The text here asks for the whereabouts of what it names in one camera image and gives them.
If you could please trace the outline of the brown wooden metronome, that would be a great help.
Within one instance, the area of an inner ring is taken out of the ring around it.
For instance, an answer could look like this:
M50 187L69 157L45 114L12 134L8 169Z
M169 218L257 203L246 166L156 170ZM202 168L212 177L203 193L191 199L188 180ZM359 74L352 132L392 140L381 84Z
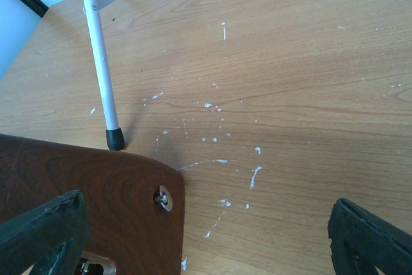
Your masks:
M88 205L86 252L118 274L179 274L185 189L156 160L117 151L1 136L1 221L68 191Z

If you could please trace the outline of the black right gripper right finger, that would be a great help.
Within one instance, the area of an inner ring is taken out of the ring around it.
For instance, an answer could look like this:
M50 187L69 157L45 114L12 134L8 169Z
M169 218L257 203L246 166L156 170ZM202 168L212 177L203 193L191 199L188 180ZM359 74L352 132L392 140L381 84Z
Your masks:
M336 274L411 274L411 235L347 198L328 222Z

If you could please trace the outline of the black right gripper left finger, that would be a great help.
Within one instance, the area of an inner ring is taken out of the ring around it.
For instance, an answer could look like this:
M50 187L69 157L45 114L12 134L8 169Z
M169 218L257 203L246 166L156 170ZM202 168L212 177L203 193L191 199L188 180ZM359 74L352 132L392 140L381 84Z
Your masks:
M73 274L88 234L88 206L69 191L1 225L1 274Z

